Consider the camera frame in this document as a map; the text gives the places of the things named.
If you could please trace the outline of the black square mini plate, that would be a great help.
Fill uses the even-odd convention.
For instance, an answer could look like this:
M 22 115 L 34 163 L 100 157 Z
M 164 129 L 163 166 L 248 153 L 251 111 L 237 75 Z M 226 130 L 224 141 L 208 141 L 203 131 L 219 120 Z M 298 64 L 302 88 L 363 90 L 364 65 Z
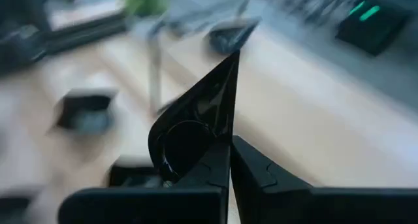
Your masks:
M 108 171 L 108 187 L 163 187 L 159 171 L 141 157 L 118 157 Z
M 76 88 L 66 93 L 54 107 L 53 131 L 70 135 L 97 136 L 115 124 L 114 88 Z

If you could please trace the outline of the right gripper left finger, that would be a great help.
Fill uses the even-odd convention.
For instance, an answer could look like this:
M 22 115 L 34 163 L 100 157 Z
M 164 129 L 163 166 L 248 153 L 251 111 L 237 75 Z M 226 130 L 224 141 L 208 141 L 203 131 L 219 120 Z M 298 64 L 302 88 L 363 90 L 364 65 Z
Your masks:
M 179 181 L 163 187 L 82 189 L 68 196 L 59 224 L 227 224 L 230 145 L 212 145 Z

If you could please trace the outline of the green plant in white pot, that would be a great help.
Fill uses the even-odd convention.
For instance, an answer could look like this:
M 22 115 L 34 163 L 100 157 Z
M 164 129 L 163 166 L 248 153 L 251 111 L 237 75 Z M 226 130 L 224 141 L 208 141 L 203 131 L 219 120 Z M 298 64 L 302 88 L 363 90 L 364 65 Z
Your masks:
M 124 0 L 125 11 L 134 16 L 160 16 L 168 7 L 167 0 Z

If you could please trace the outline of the black device with green lights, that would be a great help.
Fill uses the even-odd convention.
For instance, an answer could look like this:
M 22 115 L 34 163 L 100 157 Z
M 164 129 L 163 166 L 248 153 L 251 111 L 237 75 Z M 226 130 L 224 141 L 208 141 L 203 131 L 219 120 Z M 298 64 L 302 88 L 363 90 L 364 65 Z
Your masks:
M 335 38 L 372 56 L 384 52 L 411 19 L 411 12 L 378 0 L 358 0 L 339 23 Z

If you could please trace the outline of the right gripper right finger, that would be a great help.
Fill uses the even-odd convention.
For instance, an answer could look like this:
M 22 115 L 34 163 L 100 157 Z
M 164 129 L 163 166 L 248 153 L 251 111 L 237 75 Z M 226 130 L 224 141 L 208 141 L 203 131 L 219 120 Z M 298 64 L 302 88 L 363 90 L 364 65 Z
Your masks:
M 233 137 L 242 224 L 418 224 L 418 189 L 314 187 Z

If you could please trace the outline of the black teardrop mini plate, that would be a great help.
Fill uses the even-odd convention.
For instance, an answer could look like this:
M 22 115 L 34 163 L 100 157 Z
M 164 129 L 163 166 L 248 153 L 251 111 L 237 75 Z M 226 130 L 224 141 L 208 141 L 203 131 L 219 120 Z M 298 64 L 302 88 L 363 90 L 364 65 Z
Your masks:
M 248 18 L 219 23 L 206 35 L 208 45 L 219 55 L 229 55 L 245 45 L 259 22 L 260 19 Z
M 182 179 L 207 150 L 232 141 L 240 51 L 178 97 L 153 123 L 148 149 L 164 181 Z

